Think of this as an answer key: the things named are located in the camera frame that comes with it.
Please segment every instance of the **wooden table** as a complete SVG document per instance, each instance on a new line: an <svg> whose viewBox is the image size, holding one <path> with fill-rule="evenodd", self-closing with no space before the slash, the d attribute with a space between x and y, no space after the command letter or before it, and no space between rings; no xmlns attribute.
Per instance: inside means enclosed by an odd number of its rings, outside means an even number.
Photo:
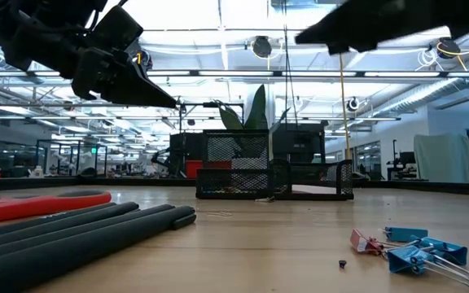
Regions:
<svg viewBox="0 0 469 293"><path fill-rule="evenodd" d="M57 194L80 188L0 192ZM469 248L469 195L355 190L355 201L196 200L194 188L103 186L122 203L171 203L197 210L195 225L169 231L40 286L32 293L469 292L434 273L388 272L380 257L349 244L352 228L383 238L386 225L427 228ZM347 260L344 271L338 260Z"/></svg>

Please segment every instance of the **black foam tube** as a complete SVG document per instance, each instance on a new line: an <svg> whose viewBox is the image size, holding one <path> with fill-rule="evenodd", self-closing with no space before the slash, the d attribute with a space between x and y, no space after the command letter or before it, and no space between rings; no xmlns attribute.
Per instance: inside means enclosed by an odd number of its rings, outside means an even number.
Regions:
<svg viewBox="0 0 469 293"><path fill-rule="evenodd" d="M122 203L109 208L103 208L93 212L86 212L82 215L71 216L63 220L52 221L50 223L36 225L27 229L17 230L7 234L1 234L0 245L54 231L67 229L70 227L75 227L78 225L84 225L94 221L108 219L113 216L123 215L127 212L133 211L136 208L138 208L138 204L134 202Z"/></svg>
<svg viewBox="0 0 469 293"><path fill-rule="evenodd" d="M187 206L174 208L0 256L0 293L26 291L169 230L194 212Z"/></svg>
<svg viewBox="0 0 469 293"><path fill-rule="evenodd" d="M42 225L42 224L50 223L52 221L62 220L71 216L82 215L83 213L97 211L99 209L108 208L114 205L116 205L116 203L105 203L105 204L100 204L91 208L82 208L82 209L78 209L78 210L71 211L71 212L59 212L53 215L41 216L41 217L29 220L29 221L21 221L21 222L9 224L9 225L1 225L0 235L14 232L17 230L30 228L35 225Z"/></svg>
<svg viewBox="0 0 469 293"><path fill-rule="evenodd" d="M0 256L7 253L12 253L15 251L21 251L30 247L35 247L37 245L42 245L44 243L57 241L63 238L71 237L73 235L82 234L90 232L96 229L107 227L110 225L119 224L121 222L137 219L141 216L149 216L156 214L158 212L168 211L175 208L170 204L163 204L157 207L148 208L140 212L128 212L125 215L114 216L109 219L104 219L101 221L96 221L84 225L75 226L72 228L64 229L61 231L55 231L48 234L39 235L36 237L26 238L20 241L14 241L11 243L0 245Z"/></svg>

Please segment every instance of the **red pliers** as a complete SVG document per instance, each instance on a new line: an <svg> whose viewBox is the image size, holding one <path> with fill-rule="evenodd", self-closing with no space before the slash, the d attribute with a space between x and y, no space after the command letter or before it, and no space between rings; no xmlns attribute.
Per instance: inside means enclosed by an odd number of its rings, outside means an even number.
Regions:
<svg viewBox="0 0 469 293"><path fill-rule="evenodd" d="M0 221L42 216L109 203L108 191L78 190L61 195L43 195L0 199Z"/></svg>

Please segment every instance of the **black mesh desk organizer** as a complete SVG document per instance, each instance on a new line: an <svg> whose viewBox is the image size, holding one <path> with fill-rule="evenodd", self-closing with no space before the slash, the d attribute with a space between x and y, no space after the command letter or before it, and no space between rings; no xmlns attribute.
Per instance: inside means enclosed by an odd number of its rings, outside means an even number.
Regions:
<svg viewBox="0 0 469 293"><path fill-rule="evenodd" d="M347 200L353 199L352 161L289 164L269 160L269 133L260 130L204 131L203 166L197 172L198 199ZM333 187L334 194L295 193L304 180Z"/></svg>

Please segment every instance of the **paper clip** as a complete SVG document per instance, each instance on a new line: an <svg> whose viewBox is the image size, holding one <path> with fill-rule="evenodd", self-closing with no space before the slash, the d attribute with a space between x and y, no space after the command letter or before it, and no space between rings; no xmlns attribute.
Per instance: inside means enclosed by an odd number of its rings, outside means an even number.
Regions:
<svg viewBox="0 0 469 293"><path fill-rule="evenodd" d="M383 254L385 247L396 247L389 243L381 243L376 238L363 236L358 229L353 229L350 243L358 253L370 253L377 256Z"/></svg>
<svg viewBox="0 0 469 293"><path fill-rule="evenodd" d="M420 275L428 270L469 286L468 270L414 245L388 250L387 258L391 273L411 271Z"/></svg>
<svg viewBox="0 0 469 293"><path fill-rule="evenodd" d="M428 230L415 229L415 228L401 228L401 227L385 227L383 232L387 235L387 239L393 242L407 243L410 242L412 235L418 238L428 236Z"/></svg>
<svg viewBox="0 0 469 293"><path fill-rule="evenodd" d="M447 243L439 239L429 237L418 238L414 235L412 235L410 240L419 240L417 244L415 244L415 246L419 248L433 247L434 251L432 251L432 254L440 256L456 265L466 265L467 263L467 247L462 247L458 244Z"/></svg>

